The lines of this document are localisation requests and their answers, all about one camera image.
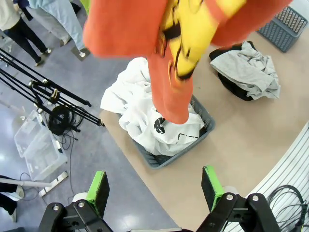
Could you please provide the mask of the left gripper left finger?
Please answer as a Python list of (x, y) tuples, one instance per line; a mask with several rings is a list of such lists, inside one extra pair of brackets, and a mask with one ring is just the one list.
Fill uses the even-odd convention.
[(105, 171), (97, 171), (85, 196), (64, 206), (50, 203), (41, 219), (40, 232), (111, 232), (104, 221), (110, 187)]

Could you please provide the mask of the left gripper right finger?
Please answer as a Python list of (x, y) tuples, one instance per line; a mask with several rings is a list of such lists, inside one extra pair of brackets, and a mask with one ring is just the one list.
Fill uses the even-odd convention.
[(247, 198), (226, 192), (212, 166), (202, 168), (201, 187), (210, 213), (198, 232), (222, 232), (229, 222), (238, 223), (245, 232), (279, 232), (278, 223), (261, 193)]

